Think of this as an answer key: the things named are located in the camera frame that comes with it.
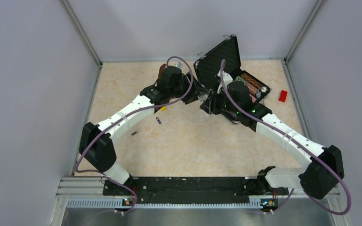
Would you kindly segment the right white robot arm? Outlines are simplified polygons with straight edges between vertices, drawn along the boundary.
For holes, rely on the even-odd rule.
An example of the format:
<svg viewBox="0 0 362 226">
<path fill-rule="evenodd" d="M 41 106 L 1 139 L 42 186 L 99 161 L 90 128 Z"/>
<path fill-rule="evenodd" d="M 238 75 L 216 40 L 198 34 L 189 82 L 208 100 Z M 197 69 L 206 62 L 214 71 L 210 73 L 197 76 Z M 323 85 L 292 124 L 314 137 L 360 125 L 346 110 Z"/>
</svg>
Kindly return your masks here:
<svg viewBox="0 0 362 226">
<path fill-rule="evenodd" d="M 208 113 L 229 113 L 242 125 L 261 134 L 289 153 L 299 168 L 270 166 L 261 170 L 257 187 L 263 194 L 270 194 L 279 187 L 304 190 L 315 199 L 324 198 L 344 178 L 342 153 L 334 145 L 325 147 L 311 141 L 283 123 L 268 107 L 253 102 L 245 86 L 234 81 L 223 89 L 207 90 L 200 95 L 200 108 Z"/>
</svg>

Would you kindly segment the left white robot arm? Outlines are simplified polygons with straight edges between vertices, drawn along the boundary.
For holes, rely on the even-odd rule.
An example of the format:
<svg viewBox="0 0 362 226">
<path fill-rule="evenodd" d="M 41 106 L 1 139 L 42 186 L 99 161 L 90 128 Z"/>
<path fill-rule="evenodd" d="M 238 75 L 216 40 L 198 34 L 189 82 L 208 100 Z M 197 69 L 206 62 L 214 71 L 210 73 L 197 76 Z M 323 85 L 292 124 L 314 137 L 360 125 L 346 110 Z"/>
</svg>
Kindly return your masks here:
<svg viewBox="0 0 362 226">
<path fill-rule="evenodd" d="M 88 122 L 82 129 L 79 154 L 94 169 L 114 180 L 120 194 L 132 190 L 130 174 L 119 163 L 115 143 L 144 118 L 169 105 L 172 99 L 190 104 L 203 95 L 205 88 L 190 73 L 183 74 L 175 66 L 167 66 L 160 78 L 145 87 L 126 107 L 97 124 Z"/>
</svg>

